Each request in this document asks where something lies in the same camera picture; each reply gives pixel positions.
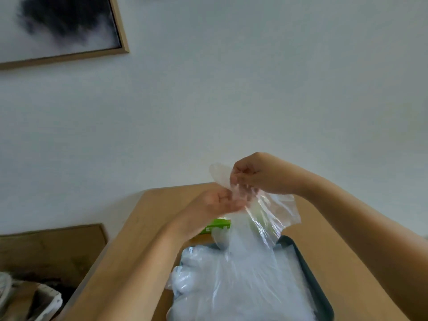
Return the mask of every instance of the framed artwork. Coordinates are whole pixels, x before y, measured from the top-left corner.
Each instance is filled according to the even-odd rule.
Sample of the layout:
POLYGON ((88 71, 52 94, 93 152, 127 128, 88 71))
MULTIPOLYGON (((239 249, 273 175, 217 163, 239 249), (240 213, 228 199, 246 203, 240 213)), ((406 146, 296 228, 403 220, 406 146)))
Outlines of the framed artwork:
POLYGON ((0 0, 0 69, 120 53, 116 0, 0 0))

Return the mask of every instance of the hand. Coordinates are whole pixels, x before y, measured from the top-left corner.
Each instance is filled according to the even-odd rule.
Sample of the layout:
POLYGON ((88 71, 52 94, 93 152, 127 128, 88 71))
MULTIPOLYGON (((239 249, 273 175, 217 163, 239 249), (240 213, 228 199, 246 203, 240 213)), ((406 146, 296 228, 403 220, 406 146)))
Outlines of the hand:
POLYGON ((212 220, 242 210, 247 203, 244 199, 232 199, 232 192, 226 188, 208 190, 180 211, 170 226, 184 242, 198 235, 212 220))
POLYGON ((267 193, 303 195, 313 176, 271 154, 256 152, 235 163, 230 183, 260 188, 267 193))

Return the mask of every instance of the picture frame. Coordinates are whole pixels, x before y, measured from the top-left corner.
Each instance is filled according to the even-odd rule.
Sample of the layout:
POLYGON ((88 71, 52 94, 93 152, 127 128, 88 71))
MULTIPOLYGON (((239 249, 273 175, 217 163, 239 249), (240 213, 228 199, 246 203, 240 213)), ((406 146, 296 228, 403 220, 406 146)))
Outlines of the picture frame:
POLYGON ((57 62, 66 62, 66 61, 74 61, 74 60, 81 60, 81 59, 90 59, 90 58, 95 58, 100 56, 129 53, 128 41, 126 39, 125 30, 124 30, 121 15, 119 12, 117 0, 108 0, 108 1, 110 3, 111 15, 113 17, 113 21, 115 24, 116 33, 118 37, 118 42, 119 42, 118 47, 83 51, 79 53, 70 53, 70 54, 64 54, 64 55, 47 56, 47 57, 40 57, 40 58, 34 58, 34 59, 24 59, 24 60, 17 60, 17 61, 4 62, 4 63, 0 62, 0 70, 10 70, 10 69, 22 68, 27 66, 52 64, 57 62))

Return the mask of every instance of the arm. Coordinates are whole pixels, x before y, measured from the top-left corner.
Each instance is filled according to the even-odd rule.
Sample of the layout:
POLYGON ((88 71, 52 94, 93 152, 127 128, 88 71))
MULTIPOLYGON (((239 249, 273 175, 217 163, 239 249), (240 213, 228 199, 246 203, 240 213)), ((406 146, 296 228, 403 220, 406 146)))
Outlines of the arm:
POLYGON ((227 189, 210 190, 196 197, 158 232, 97 320, 150 321, 183 243, 213 219, 241 210, 245 204, 243 200, 232 200, 227 189))
POLYGON ((411 320, 427 320, 428 241, 334 183, 270 154, 238 161, 231 183, 311 202, 411 320))

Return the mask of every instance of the brown tabletop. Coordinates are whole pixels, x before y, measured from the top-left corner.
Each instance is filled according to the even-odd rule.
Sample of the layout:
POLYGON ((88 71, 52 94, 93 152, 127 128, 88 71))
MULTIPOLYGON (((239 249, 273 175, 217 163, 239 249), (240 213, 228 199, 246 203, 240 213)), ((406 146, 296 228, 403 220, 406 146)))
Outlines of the brown tabletop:
MULTIPOLYGON (((146 191, 100 258, 79 297, 61 319, 94 320, 160 227, 201 191, 213 187, 216 185, 205 183, 146 191)), ((296 202, 302 224, 287 228, 284 234, 296 242, 333 306, 335 320, 408 320, 313 205, 299 197, 296 202)), ((183 247, 210 241, 209 235, 200 235, 183 247)), ((153 320, 166 319, 172 298, 171 291, 164 291, 153 320)))

